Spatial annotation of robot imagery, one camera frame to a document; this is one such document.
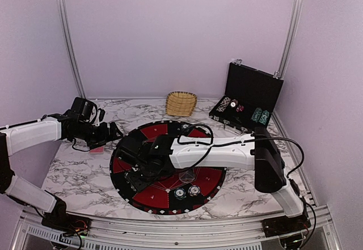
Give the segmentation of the clear round dealer button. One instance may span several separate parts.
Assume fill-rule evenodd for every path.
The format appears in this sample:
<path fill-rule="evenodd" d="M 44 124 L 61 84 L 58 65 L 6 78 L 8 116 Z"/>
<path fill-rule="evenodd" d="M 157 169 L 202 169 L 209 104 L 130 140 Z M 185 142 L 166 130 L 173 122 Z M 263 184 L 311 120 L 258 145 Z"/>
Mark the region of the clear round dealer button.
<path fill-rule="evenodd" d="M 188 184 L 191 183 L 194 179 L 195 179 L 195 174 L 193 170 L 188 170 L 179 174 L 179 180 L 182 183 Z"/>

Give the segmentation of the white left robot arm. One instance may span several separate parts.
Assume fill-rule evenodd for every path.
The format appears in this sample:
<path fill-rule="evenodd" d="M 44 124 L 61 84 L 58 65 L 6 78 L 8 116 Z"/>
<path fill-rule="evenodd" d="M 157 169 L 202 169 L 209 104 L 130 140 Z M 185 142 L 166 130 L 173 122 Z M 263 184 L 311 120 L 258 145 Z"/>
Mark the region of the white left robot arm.
<path fill-rule="evenodd" d="M 115 122 L 105 122 L 105 111 L 87 99 L 76 97 L 64 114 L 44 115 L 42 118 L 6 125 L 1 128 L 1 194 L 5 194 L 47 214 L 59 230 L 71 226 L 71 216 L 62 199 L 40 189 L 11 169 L 14 154 L 47 142 L 78 139 L 93 150 L 123 137 Z"/>

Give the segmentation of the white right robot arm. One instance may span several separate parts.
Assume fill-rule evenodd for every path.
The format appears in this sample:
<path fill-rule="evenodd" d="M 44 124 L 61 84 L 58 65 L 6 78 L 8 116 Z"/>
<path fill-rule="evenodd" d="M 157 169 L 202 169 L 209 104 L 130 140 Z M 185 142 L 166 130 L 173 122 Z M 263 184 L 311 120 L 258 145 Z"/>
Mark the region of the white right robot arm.
<path fill-rule="evenodd" d="M 256 128 L 252 134 L 234 138 L 192 138 L 184 133 L 173 137 L 162 134 L 152 143 L 124 137 L 115 150 L 120 159 L 137 167 L 126 179 L 137 191 L 148 185 L 196 167 L 227 167 L 253 170 L 255 189 L 271 194 L 283 208 L 285 216 L 281 227 L 292 232 L 303 222 L 306 210 L 301 197 L 289 175 L 274 138 L 265 128 Z"/>

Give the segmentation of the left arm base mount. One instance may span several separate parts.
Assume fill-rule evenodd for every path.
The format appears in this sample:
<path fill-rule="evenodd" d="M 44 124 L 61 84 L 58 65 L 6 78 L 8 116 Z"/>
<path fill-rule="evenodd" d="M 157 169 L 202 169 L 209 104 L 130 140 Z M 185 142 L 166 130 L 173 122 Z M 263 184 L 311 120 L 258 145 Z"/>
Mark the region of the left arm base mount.
<path fill-rule="evenodd" d="M 67 215 L 65 218 L 54 218 L 43 216 L 41 224 L 45 227 L 56 229 L 62 232 L 62 238 L 75 238 L 77 246 L 84 245 L 83 236 L 87 236 L 91 219 L 76 215 Z"/>

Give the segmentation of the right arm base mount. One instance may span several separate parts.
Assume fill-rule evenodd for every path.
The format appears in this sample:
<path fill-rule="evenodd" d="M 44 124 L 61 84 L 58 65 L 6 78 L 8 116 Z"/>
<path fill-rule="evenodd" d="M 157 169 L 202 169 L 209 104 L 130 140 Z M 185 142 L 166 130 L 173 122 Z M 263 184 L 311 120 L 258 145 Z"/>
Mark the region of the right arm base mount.
<path fill-rule="evenodd" d="M 286 216 L 264 219 L 261 222 L 266 238 L 278 236 L 283 249 L 300 249 L 309 235 L 311 222 L 303 217 Z"/>

